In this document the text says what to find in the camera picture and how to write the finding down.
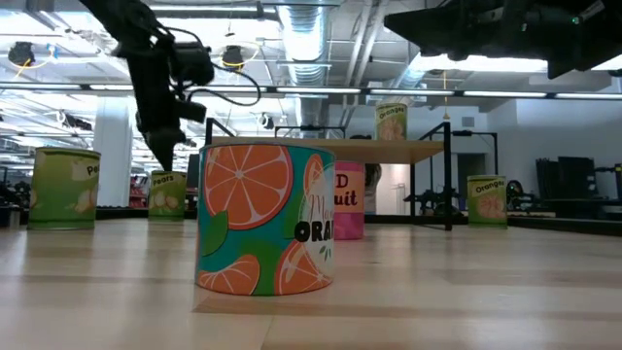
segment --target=pink can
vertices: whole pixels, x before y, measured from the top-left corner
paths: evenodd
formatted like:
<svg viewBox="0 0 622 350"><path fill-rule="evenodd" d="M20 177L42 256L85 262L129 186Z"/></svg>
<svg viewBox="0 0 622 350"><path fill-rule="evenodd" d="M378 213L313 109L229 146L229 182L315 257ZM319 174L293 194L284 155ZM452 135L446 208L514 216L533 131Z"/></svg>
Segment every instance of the pink can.
<svg viewBox="0 0 622 350"><path fill-rule="evenodd" d="M365 225L364 164L338 161L334 183L334 239L362 239Z"/></svg>

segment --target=wooden floor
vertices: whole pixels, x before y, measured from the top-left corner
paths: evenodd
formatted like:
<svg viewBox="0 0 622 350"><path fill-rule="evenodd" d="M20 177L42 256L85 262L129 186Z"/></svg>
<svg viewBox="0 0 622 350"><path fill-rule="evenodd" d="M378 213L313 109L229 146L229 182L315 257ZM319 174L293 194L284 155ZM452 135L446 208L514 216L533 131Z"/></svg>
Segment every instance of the wooden floor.
<svg viewBox="0 0 622 350"><path fill-rule="evenodd" d="M0 231L0 349L622 349L622 239L374 226L324 290L231 297L192 284L194 237Z"/></svg>

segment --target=black equipment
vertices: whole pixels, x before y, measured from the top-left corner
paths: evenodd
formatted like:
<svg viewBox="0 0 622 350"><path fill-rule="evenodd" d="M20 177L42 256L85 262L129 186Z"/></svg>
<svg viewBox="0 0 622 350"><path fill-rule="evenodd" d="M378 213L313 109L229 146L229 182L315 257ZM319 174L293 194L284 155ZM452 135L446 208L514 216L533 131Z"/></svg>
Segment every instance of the black equipment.
<svg viewBox="0 0 622 350"><path fill-rule="evenodd" d="M525 193L523 185L518 180L511 180L505 187L507 211L530 211L536 208L536 196Z"/></svg>
<svg viewBox="0 0 622 350"><path fill-rule="evenodd" d="M619 0L449 0L442 4L386 16L385 26L419 46L423 56L543 59L548 61L549 79L572 69L589 70L622 53Z"/></svg>
<svg viewBox="0 0 622 350"><path fill-rule="evenodd" d="M425 190L423 193L419 195L409 195L404 199L405 202L410 202L410 205L414 205L416 202L421 203L420 212L421 215L428 215L427 213L432 210L432 214L434 216L443 216L445 215L445 200L444 190L441 192L434 192L432 190ZM456 189L451 189L451 196L453 198L460 199L462 196L456 191ZM451 211L454 217L462 217L464 214L460 211L460 209L456 208L454 205L452 206Z"/></svg>
<svg viewBox="0 0 622 350"><path fill-rule="evenodd" d="M139 0L80 0L101 21L119 42L115 55L127 60L129 74L138 106L138 130L164 170L172 170L173 148L186 142L180 129L180 118L203 123L205 106L191 102L198 92L214 94L228 102L241 105L207 88L185 91L194 86L206 86L214 79L210 48L203 47L200 39L183 29L164 27L154 12ZM194 37L191 43L176 43L173 32ZM235 72L251 81L248 75Z"/></svg>

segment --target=cylindrical container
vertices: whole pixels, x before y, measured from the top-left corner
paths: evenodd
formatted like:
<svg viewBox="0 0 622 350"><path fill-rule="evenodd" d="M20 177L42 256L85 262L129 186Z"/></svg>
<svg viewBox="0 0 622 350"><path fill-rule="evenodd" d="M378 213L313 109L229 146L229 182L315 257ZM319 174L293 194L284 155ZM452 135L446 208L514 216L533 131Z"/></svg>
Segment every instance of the cylindrical container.
<svg viewBox="0 0 622 350"><path fill-rule="evenodd" d="M100 158L93 151L38 148L28 228L93 228Z"/></svg>
<svg viewBox="0 0 622 350"><path fill-rule="evenodd" d="M507 228L504 176L468 177L468 224Z"/></svg>
<svg viewBox="0 0 622 350"><path fill-rule="evenodd" d="M334 184L334 239L362 239L365 226L365 166L338 161Z"/></svg>
<svg viewBox="0 0 622 350"><path fill-rule="evenodd" d="M332 282L333 153L254 143L200 154L198 286L281 296Z"/></svg>
<svg viewBox="0 0 622 350"><path fill-rule="evenodd" d="M408 106L387 103L376 106L376 140L406 140L408 135Z"/></svg>
<svg viewBox="0 0 622 350"><path fill-rule="evenodd" d="M186 212L186 173L153 171L149 192L149 219L178 221Z"/></svg>

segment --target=black robotic arm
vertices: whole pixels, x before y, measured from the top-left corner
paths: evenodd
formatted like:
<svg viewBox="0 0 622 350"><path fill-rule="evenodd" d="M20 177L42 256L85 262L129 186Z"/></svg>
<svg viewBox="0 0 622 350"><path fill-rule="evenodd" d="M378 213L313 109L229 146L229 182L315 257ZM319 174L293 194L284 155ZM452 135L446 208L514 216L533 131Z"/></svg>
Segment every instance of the black robotic arm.
<svg viewBox="0 0 622 350"><path fill-rule="evenodd" d="M138 107L136 121L164 170L172 170L173 148L185 142L180 118L203 123L206 108L190 102L184 89L214 79L209 48L200 42L175 43L151 9L139 0L80 0L119 42Z"/></svg>

